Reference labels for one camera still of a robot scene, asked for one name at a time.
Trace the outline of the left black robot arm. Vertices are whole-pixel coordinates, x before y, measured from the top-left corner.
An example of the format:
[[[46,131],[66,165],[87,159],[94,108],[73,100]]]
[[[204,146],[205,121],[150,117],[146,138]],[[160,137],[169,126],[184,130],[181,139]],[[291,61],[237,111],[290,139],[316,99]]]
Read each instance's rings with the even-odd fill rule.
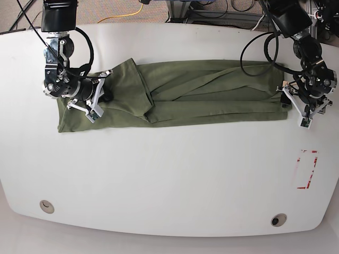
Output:
[[[298,1],[261,1],[260,5],[277,26],[273,35],[265,40],[265,57],[275,68],[293,76],[292,82],[279,89],[282,93],[281,103],[293,104],[301,117],[300,126],[308,128],[313,116],[325,113],[326,106],[332,104],[326,95],[337,87],[336,72],[326,66],[320,43],[308,32],[313,22]],[[293,40],[293,51],[300,60],[301,71],[280,66],[271,59],[269,43],[280,35]]]

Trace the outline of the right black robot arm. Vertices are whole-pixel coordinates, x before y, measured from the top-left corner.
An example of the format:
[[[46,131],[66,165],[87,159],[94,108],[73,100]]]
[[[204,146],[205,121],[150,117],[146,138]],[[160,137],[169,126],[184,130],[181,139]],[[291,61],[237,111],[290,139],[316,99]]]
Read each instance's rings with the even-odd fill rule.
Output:
[[[44,94],[53,98],[68,98],[67,109],[75,108],[95,122],[104,111],[99,101],[108,102],[112,94],[104,88],[105,79],[113,71],[107,70],[97,76],[89,75],[94,48],[88,35],[76,26],[77,1],[44,1],[41,31],[48,34],[44,57]],[[90,50],[90,60],[78,68],[70,67],[70,57],[74,53],[74,43],[70,31],[77,31],[86,40]]]

